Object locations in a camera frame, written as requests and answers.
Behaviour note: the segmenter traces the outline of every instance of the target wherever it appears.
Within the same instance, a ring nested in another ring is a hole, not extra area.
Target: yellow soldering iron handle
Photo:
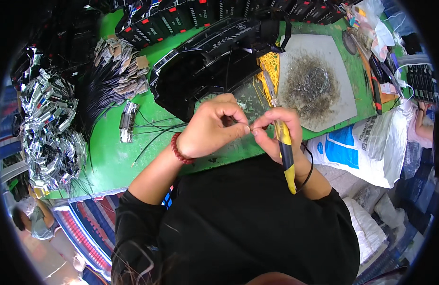
[[[292,142],[286,123],[281,120],[274,121],[276,138],[279,140],[279,151],[283,160],[284,176],[287,186],[292,194],[296,193],[294,157],[292,156]]]

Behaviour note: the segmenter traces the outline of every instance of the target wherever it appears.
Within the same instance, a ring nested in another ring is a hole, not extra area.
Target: black shirt
[[[129,192],[120,198],[116,284],[135,284],[124,272],[165,285],[245,284],[273,271],[307,284],[351,284],[357,275],[359,243],[338,193],[292,195],[267,155],[183,176],[178,193],[168,210]]]

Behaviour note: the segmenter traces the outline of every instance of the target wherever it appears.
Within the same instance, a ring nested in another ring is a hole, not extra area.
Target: red beaded bracelet
[[[195,158],[188,159],[188,158],[183,157],[177,149],[177,138],[180,134],[181,133],[175,133],[172,137],[172,141],[170,142],[170,145],[172,147],[172,151],[173,151],[173,153],[175,153],[175,156],[178,158],[179,161],[183,162],[184,164],[191,164],[196,159]]]

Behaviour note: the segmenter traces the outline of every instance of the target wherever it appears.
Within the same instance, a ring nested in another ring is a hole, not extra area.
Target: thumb
[[[269,138],[266,131],[262,128],[253,129],[254,139],[256,143],[265,151],[268,155],[274,156],[275,151],[279,153],[278,142]]]
[[[244,123],[236,123],[230,127],[223,128],[224,132],[227,134],[227,142],[229,143],[235,139],[241,138],[245,134],[250,133],[250,127]]]

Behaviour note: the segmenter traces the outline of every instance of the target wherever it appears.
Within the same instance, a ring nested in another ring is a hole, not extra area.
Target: green workbench
[[[123,12],[117,11],[113,14],[107,14],[103,19],[100,27],[99,35],[106,37],[114,33],[117,22],[122,17]],[[280,26],[280,34],[284,34],[285,24]],[[363,76],[363,65],[359,54],[351,55],[345,49],[342,42],[342,31],[346,29],[346,21],[340,20],[335,24],[328,26],[320,26],[306,23],[292,23],[292,34],[319,34],[329,35],[335,40],[336,46],[340,51],[341,57],[344,61],[346,70],[348,72],[349,80],[355,96],[357,116],[341,122],[331,128],[325,129],[322,132],[315,133],[307,129],[303,129],[303,139],[310,138],[331,132],[335,129],[353,124],[362,119],[371,117],[376,114],[371,90],[366,88],[365,79]],[[174,37],[169,37],[164,41],[157,43],[151,47],[142,50],[141,54],[146,55],[150,64],[154,64],[171,49],[175,48],[188,38],[192,37],[201,29],[191,29]],[[250,122],[262,115],[268,106],[263,106],[255,92],[252,82],[245,83],[241,88],[234,92],[234,96],[239,102],[246,105],[245,114]],[[140,104],[140,111],[149,121],[158,121],[161,119],[173,118],[174,116],[168,111],[154,102],[154,97],[150,91],[137,95],[133,102]],[[393,102],[383,104],[383,111],[388,111],[392,108]],[[166,132],[160,135],[146,151],[140,156],[136,163],[132,166],[134,160],[140,152],[147,146],[147,144],[159,134],[159,132],[149,134],[138,134],[141,132],[151,132],[157,130],[151,128],[134,128],[134,137],[132,143],[120,143],[119,123],[121,112],[124,105],[117,108],[112,108],[106,116],[101,118],[93,130],[90,140],[90,157],[93,168],[90,166],[88,160],[85,171],[80,175],[78,180],[82,186],[74,184],[73,190],[68,194],[65,192],[52,192],[47,198],[67,198],[67,197],[81,197],[85,195],[92,195],[101,192],[120,189],[124,191],[131,181],[147,166],[158,153],[169,144],[172,133]],[[159,123],[159,125],[176,125],[181,123],[179,119],[170,119]],[[137,114],[136,124],[145,125],[146,122]],[[269,134],[273,134],[273,130],[269,128]],[[202,171],[217,166],[237,162],[249,157],[254,157],[262,154],[262,149],[255,143],[252,134],[235,140],[226,145],[219,151],[211,154],[208,157],[197,159],[197,161],[188,166],[184,166],[182,174]]]

